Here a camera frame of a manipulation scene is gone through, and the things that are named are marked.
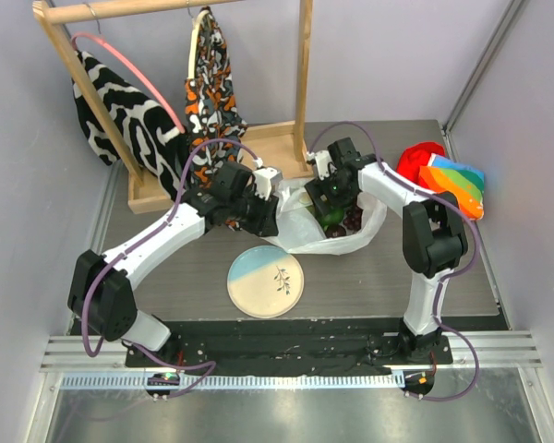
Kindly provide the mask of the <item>white plastic bag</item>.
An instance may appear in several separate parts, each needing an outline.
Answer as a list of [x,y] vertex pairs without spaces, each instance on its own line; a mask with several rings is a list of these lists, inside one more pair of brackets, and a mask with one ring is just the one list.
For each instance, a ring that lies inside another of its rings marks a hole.
[[307,209],[311,200],[304,185],[308,179],[286,179],[277,186],[276,236],[264,240],[292,255],[345,255],[367,246],[378,233],[387,215],[387,206],[367,193],[358,196],[363,210],[357,233],[328,238],[314,215]]

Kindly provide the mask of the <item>green fake fruit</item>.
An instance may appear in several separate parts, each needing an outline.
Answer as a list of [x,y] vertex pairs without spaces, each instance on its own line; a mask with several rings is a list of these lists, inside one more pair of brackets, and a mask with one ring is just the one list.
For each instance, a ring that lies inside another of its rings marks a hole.
[[335,208],[326,214],[320,215],[318,212],[315,212],[314,217],[320,224],[320,226],[326,230],[331,226],[340,225],[343,222],[344,218],[344,209]]

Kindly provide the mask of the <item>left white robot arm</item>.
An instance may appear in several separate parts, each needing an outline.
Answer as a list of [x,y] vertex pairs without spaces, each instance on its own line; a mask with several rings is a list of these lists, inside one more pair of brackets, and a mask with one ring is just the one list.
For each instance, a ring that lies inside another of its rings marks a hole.
[[80,319],[87,340],[125,341],[157,367],[178,356],[172,332],[161,320],[138,309],[134,292],[142,281],[180,248],[215,226],[237,222],[257,237],[278,233],[276,186],[282,173],[273,167],[255,171],[228,162],[205,187],[192,187],[157,222],[102,254],[92,250],[77,260],[67,305]]

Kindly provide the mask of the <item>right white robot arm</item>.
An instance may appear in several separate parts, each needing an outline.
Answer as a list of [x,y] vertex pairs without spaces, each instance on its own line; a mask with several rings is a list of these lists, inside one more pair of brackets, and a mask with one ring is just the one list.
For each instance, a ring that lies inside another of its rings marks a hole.
[[400,320],[394,356],[422,363],[440,343],[436,313],[446,281],[468,251],[465,217],[450,192],[436,194],[396,173],[377,155],[362,155],[350,138],[307,154],[314,178],[305,184],[316,215],[346,209],[361,193],[370,195],[402,221],[403,258],[412,271],[408,307]]

